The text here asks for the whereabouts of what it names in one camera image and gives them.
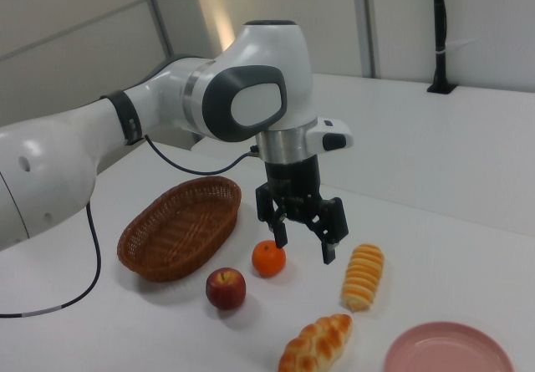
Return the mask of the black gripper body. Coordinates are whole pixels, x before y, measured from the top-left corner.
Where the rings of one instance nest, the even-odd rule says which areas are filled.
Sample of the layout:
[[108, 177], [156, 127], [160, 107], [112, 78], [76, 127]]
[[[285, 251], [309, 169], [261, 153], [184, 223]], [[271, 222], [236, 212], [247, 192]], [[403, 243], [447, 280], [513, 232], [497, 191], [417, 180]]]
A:
[[308, 222], [314, 198], [319, 194], [320, 174], [318, 157], [290, 164], [265, 163], [267, 182], [275, 208], [295, 222]]

